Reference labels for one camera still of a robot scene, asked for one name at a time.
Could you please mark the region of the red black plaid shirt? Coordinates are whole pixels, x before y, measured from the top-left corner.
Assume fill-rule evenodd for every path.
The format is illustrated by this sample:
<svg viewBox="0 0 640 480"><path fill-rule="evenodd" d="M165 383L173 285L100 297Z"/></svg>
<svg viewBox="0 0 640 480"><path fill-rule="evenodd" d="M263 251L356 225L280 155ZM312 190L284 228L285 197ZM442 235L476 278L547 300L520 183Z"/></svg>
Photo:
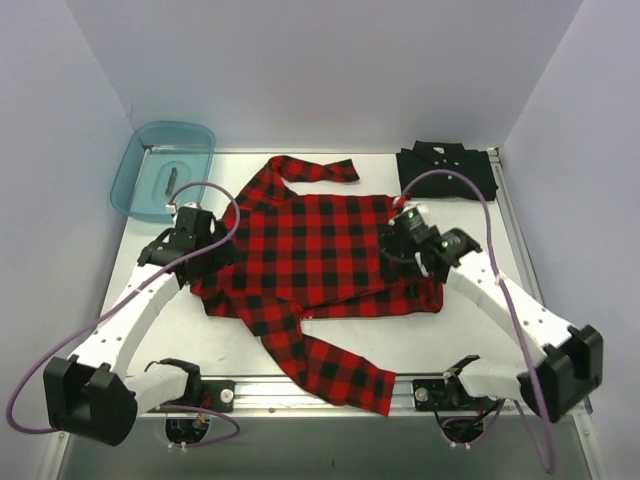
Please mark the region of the red black plaid shirt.
<svg viewBox="0 0 640 480"><path fill-rule="evenodd" d="M305 319L377 318L443 307L442 287L395 267L379 231L396 208L387 195L299 194L295 182L354 183L351 160L316 164L276 156L223 214L237 256L192 287L212 317L240 319L279 368L306 392L379 415L396 376L302 331Z"/></svg>

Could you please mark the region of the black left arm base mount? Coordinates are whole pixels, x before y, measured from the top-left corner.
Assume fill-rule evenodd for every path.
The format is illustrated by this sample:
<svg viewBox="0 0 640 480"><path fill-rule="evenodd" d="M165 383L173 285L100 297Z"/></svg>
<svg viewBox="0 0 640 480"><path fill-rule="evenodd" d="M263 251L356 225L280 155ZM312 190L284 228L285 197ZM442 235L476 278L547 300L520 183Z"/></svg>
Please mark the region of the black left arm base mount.
<svg viewBox="0 0 640 480"><path fill-rule="evenodd" d="M232 380L202 380L194 393L171 400L171 405L199 407L218 413L230 413L234 408L236 383Z"/></svg>

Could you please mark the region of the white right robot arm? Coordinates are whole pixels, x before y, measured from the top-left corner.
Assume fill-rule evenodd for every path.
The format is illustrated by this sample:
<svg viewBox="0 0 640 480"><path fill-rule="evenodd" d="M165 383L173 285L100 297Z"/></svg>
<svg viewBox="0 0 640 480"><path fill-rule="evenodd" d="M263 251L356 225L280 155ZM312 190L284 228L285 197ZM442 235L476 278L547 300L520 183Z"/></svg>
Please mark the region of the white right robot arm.
<svg viewBox="0 0 640 480"><path fill-rule="evenodd" d="M382 256L473 302L511 337L525 361L518 367L467 356L446 372L446 402L465 409L477 398L495 397L558 422L601 385L602 335L552 313L496 266L488 247L459 228L439 231L428 224L427 212L411 202L392 217L379 234Z"/></svg>

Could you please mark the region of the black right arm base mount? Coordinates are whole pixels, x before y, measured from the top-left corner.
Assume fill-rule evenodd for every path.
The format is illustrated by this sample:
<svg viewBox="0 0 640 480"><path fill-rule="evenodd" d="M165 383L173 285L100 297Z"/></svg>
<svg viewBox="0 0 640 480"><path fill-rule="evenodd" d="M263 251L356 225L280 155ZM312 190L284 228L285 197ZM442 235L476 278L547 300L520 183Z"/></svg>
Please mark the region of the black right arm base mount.
<svg viewBox="0 0 640 480"><path fill-rule="evenodd" d="M479 411L478 399L469 397L454 382L441 377L414 379L411 383L414 408L419 412Z"/></svg>

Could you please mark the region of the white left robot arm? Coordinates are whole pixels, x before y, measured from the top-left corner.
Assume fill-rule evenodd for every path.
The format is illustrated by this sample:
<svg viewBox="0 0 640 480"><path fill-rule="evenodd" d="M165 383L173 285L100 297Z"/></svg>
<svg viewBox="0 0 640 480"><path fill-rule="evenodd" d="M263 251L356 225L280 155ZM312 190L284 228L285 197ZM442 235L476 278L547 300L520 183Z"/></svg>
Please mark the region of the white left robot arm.
<svg viewBox="0 0 640 480"><path fill-rule="evenodd" d="M197 206L177 210L171 227L145 246L108 316L66 358L43 371L49 424L56 430L117 446L141 415L167 405L180 411L202 399L199 366L152 361L140 374L128 367L163 308L185 286L230 265L225 224Z"/></svg>

